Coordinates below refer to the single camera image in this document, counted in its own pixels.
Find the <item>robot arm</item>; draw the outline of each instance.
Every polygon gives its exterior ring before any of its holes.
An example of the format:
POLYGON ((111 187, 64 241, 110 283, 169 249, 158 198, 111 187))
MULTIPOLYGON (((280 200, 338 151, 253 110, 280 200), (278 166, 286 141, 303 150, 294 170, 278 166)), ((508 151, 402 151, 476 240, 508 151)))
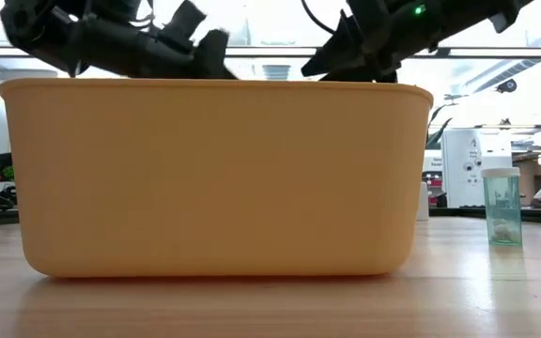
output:
MULTIPOLYGON (((337 29, 302 68, 326 81, 396 82, 403 59, 489 18, 498 33, 532 0, 348 0, 337 29)), ((131 24, 141 0, 6 0, 10 43, 75 76, 89 66, 133 78, 236 79, 228 34, 190 38, 206 16, 185 0, 163 29, 131 24)))

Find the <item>ceiling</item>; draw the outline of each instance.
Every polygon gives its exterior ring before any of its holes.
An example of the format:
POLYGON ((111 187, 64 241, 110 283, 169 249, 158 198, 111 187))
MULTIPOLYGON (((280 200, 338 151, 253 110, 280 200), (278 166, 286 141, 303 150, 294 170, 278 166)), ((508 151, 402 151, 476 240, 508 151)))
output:
MULTIPOLYGON (((156 0, 157 23, 167 22, 181 0, 156 0)), ((209 17, 195 34, 203 36, 210 28, 221 26, 231 32, 234 46, 264 46, 287 44, 318 46, 328 34, 318 29, 306 16, 298 0, 194 0, 209 17)), ((309 7, 318 18, 335 25, 337 14, 345 1, 308 0, 309 7)), ((150 9, 142 6, 141 16, 150 9)), ((8 45, 0 24, 0 46, 8 45)), ((502 34, 495 34, 490 22, 477 24, 445 40, 446 47, 541 47, 541 0, 523 9, 518 22, 502 34)), ((507 50, 490 51, 506 56, 507 50)), ((304 80, 299 73, 306 59, 301 58, 240 58, 227 59, 226 64, 240 78, 258 80, 304 80)), ((26 76, 66 76, 48 65, 30 58, 0 58, 0 78, 3 80, 26 76)), ((85 77, 113 77, 112 73, 90 69, 85 77)), ((410 59, 399 71, 401 83, 418 85, 429 90, 436 105, 453 103, 445 95, 463 95, 456 105, 441 111, 433 128, 438 128, 452 117, 453 128, 478 125, 498 125, 508 118, 517 128, 513 137, 519 144, 541 145, 541 59, 410 59), (500 94, 498 84, 514 79, 517 91, 500 94)))

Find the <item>desk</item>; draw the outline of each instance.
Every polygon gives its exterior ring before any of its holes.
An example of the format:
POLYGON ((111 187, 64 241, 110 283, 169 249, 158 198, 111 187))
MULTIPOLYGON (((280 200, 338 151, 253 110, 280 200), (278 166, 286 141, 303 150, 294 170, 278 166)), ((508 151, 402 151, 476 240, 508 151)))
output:
POLYGON ((0 337, 541 337, 541 225, 489 248, 484 220, 417 224, 391 276, 53 281, 0 226, 0 337))

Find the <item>plastic container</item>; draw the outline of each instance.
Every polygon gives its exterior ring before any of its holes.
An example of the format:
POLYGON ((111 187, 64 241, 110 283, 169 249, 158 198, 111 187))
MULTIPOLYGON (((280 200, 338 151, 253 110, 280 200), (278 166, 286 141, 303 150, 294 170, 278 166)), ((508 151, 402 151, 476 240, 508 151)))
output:
POLYGON ((522 245, 518 168, 484 169, 487 235, 490 244, 522 245))
POLYGON ((1 92, 24 253, 44 274, 370 275, 409 256, 423 89, 23 79, 1 92))

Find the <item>green led light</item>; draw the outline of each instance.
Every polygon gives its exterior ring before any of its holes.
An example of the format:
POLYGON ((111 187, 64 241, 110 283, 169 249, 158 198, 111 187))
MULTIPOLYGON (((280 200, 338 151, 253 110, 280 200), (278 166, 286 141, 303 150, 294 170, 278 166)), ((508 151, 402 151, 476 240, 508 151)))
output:
POLYGON ((425 5, 417 6, 416 8, 414 8, 414 15, 421 15, 425 13, 426 10, 427 7, 425 5))

